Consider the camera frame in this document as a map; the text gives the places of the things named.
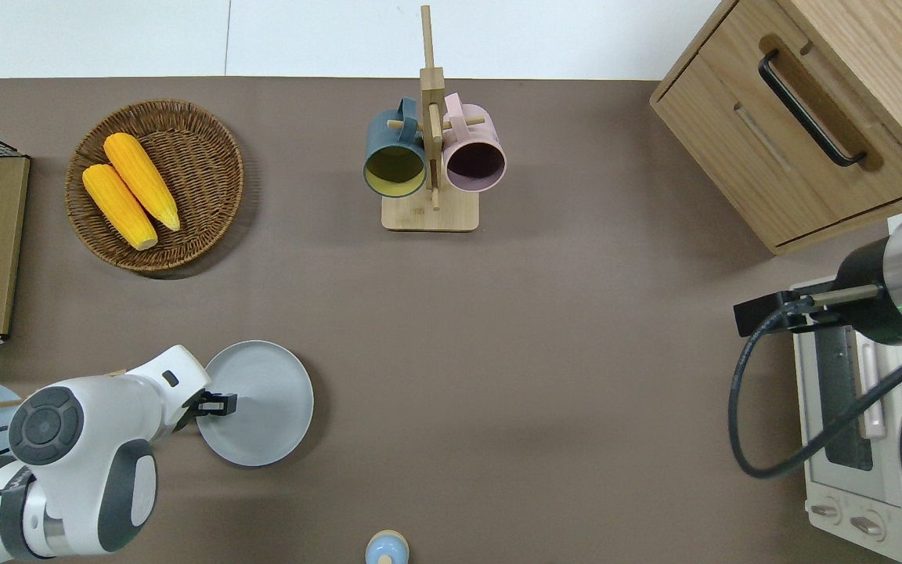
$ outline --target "white wall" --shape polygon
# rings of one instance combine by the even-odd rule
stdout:
[[[403,76],[406,0],[0,0],[0,78]],[[659,79],[717,0],[430,0],[448,78]]]

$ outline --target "gray plate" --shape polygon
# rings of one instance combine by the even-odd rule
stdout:
[[[312,422],[312,381],[290,350],[271,342],[240,342],[207,365],[211,392],[239,394],[236,413],[197,418],[208,446],[238,465],[286,457]]]

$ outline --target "drawer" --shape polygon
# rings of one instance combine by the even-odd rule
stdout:
[[[813,136],[762,78],[770,74],[812,118]],[[655,109],[774,252],[802,246],[902,210],[902,146],[773,0],[741,0]],[[838,165],[839,154],[865,154]]]
[[[695,58],[655,108],[767,247],[834,221],[704,60]]]

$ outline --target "black drawer handle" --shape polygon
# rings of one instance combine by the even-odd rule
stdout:
[[[863,160],[863,158],[865,158],[865,151],[856,154],[854,157],[848,157],[847,154],[841,153],[841,150],[838,149],[833,140],[827,136],[827,133],[823,131],[823,128],[820,128],[820,125],[813,119],[810,112],[806,111],[806,108],[803,107],[796,97],[788,91],[788,87],[785,83],[781,82],[781,79],[774,74],[774,71],[770,68],[770,62],[777,54],[777,49],[770,51],[770,53],[766,54],[765,58],[761,60],[761,65],[758,67],[758,72],[761,74],[761,78],[765,81],[770,91],[774,92],[774,95],[781,100],[781,103],[785,105],[788,112],[791,112],[792,117],[799,122],[799,125],[802,125],[802,127],[806,129],[806,132],[808,132],[811,138],[815,140],[820,149],[827,154],[827,157],[830,157],[830,160],[834,161],[835,165],[838,165],[838,167],[851,167],[851,165]]]

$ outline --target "wooden mug tree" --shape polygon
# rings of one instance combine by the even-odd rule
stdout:
[[[434,67],[433,36],[430,30],[430,6],[421,7],[423,15],[423,55],[426,67],[420,69],[420,128],[423,129],[423,154],[426,158],[426,190],[407,197],[382,197],[382,225],[391,231],[474,231],[479,227],[479,195],[448,186],[441,149],[444,131],[451,124],[441,122],[444,104],[444,68]],[[469,125],[483,118],[470,119]],[[390,128],[401,128],[401,121],[389,121]]]

